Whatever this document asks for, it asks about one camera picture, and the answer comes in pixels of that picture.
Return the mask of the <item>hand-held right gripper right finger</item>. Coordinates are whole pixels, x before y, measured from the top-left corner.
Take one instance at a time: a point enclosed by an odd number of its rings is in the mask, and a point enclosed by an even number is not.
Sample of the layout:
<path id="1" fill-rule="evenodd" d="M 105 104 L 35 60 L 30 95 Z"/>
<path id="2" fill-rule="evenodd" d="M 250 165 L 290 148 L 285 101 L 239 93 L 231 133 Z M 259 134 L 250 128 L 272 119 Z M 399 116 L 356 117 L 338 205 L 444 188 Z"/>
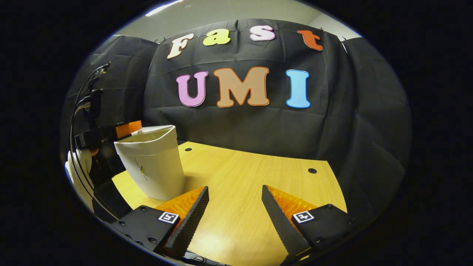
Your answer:
<path id="1" fill-rule="evenodd" d="M 262 203 L 288 253 L 283 265 L 327 253 L 357 230 L 357 219 L 335 205 L 316 207 L 268 185 Z"/>

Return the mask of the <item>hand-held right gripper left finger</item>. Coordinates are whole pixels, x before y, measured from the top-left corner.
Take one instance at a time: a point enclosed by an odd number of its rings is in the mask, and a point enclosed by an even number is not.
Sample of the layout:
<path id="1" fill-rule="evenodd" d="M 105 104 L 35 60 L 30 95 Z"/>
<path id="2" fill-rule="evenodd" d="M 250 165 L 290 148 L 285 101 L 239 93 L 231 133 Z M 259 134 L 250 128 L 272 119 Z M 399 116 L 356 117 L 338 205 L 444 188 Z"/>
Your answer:
<path id="1" fill-rule="evenodd" d="M 209 199 L 208 186 L 201 186 L 155 208 L 141 205 L 112 226 L 144 248 L 177 259 L 185 255 Z"/>

